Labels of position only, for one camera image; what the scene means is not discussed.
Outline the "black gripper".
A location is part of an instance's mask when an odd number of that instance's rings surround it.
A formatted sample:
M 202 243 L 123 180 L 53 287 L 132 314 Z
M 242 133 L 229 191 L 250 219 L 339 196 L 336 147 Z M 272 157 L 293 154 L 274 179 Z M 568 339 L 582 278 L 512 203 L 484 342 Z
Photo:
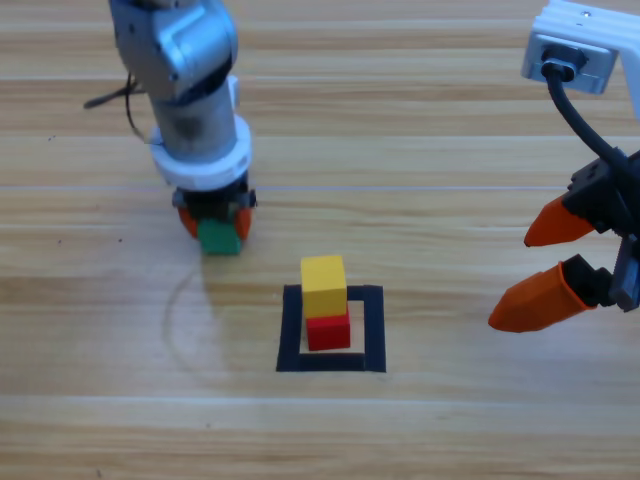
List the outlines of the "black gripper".
M 253 208 L 257 206 L 256 191 L 249 185 L 249 173 L 245 172 L 231 184 L 216 190 L 190 191 L 176 188 L 172 205 L 177 208 L 179 218 L 192 238 L 198 238 L 198 222 L 215 219 L 232 221 L 240 240 L 249 236 Z
M 613 274 L 593 268 L 581 255 L 508 288 L 488 319 L 511 333 L 540 331 L 599 306 L 639 307 L 639 154 L 624 170 L 596 159 L 575 172 L 563 197 L 547 203 L 530 225 L 527 247 L 576 241 L 592 231 L 621 238 Z

